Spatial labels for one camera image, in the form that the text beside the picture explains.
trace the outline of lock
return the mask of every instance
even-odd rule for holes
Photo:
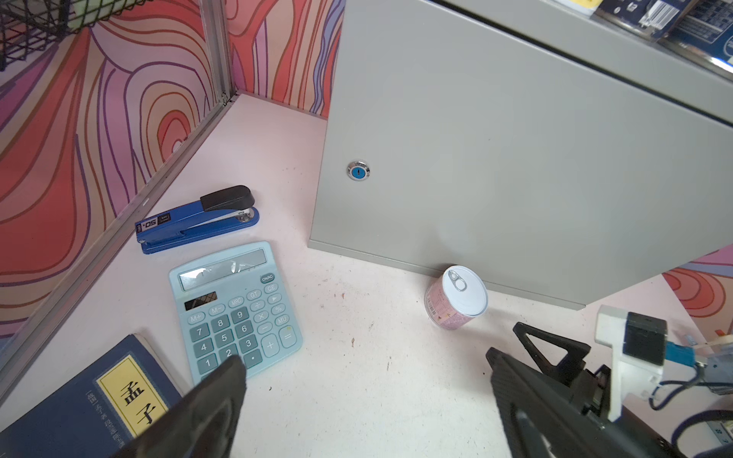
[[[362,160],[355,160],[346,167],[346,173],[354,181],[366,180],[369,178],[369,166]]]

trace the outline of dark blue book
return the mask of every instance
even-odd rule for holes
[[[0,457],[106,458],[180,399],[147,342],[131,334],[0,432]]]

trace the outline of stapler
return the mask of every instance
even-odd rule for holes
[[[142,252],[152,254],[254,226],[258,221],[252,192],[239,185],[138,221],[135,232]]]

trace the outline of white table surface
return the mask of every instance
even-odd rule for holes
[[[593,343],[601,303],[668,320],[670,340],[689,333],[702,341],[661,276],[582,311],[489,291],[485,315],[456,331],[438,328],[423,305],[431,278],[306,247],[325,129],[325,120],[239,97],[151,214],[244,184],[260,222],[149,256],[132,237],[0,407],[0,429],[129,333],[143,334],[190,389],[168,272],[258,240],[273,246],[303,348],[248,381],[234,457],[509,457],[485,353],[497,347],[534,366],[512,333],[517,321],[588,342],[591,370],[611,363],[610,349]],[[668,366],[666,378],[692,374]],[[626,404],[669,438],[681,420],[719,400],[696,388],[659,413],[640,399]],[[717,444],[698,426],[682,450]]]

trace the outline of can lid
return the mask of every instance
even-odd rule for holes
[[[474,271],[455,265],[443,273],[443,291],[451,306],[461,314],[478,317],[486,311],[489,294]]]

